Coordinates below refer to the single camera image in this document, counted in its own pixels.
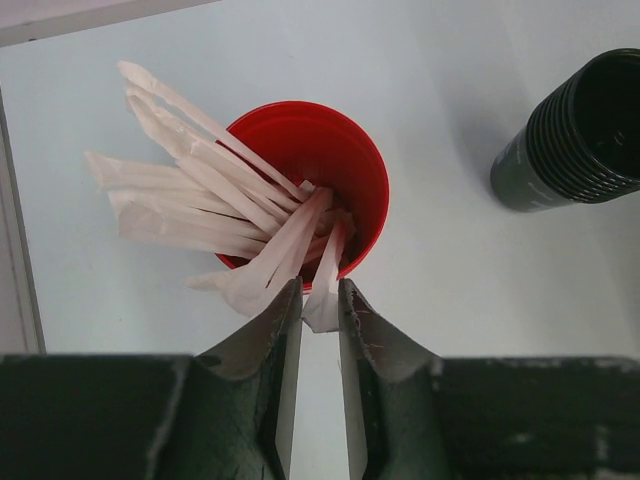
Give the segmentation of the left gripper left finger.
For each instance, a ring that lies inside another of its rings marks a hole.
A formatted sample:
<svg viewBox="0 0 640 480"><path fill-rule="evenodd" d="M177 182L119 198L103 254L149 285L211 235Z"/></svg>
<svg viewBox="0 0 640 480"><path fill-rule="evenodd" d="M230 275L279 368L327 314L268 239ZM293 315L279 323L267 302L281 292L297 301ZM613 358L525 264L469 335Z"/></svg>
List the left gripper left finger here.
<svg viewBox="0 0 640 480"><path fill-rule="evenodd" d="M302 282L197 355L6 354L5 479L286 479Z"/></svg>

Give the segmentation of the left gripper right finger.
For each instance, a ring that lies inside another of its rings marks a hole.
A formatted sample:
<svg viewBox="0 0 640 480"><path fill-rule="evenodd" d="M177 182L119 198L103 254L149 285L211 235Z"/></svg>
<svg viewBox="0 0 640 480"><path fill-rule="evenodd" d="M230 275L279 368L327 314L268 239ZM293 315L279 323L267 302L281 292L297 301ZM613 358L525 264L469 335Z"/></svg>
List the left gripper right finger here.
<svg viewBox="0 0 640 480"><path fill-rule="evenodd" d="M339 284L353 479L635 479L639 363L444 358Z"/></svg>

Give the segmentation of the single white straw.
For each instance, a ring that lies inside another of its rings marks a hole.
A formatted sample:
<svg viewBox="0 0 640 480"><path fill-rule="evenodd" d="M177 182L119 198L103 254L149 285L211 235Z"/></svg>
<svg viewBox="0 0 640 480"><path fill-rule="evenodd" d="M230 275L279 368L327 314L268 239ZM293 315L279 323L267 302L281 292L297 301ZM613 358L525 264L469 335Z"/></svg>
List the single white straw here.
<svg viewBox="0 0 640 480"><path fill-rule="evenodd" d="M339 329L338 274L345 246L353 234L352 215L345 210L338 210L312 281L311 293L302 311L302 319L313 333L329 333Z"/></svg>

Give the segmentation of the black ribbed cup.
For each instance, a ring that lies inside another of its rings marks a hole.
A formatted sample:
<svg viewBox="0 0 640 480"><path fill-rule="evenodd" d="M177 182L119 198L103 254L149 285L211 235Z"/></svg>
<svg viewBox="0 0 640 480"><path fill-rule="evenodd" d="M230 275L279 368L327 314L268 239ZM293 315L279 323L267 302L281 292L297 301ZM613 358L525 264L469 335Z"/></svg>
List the black ribbed cup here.
<svg viewBox="0 0 640 480"><path fill-rule="evenodd" d="M639 52L604 52L534 109L494 160L506 207L534 212L599 204L639 189Z"/></svg>

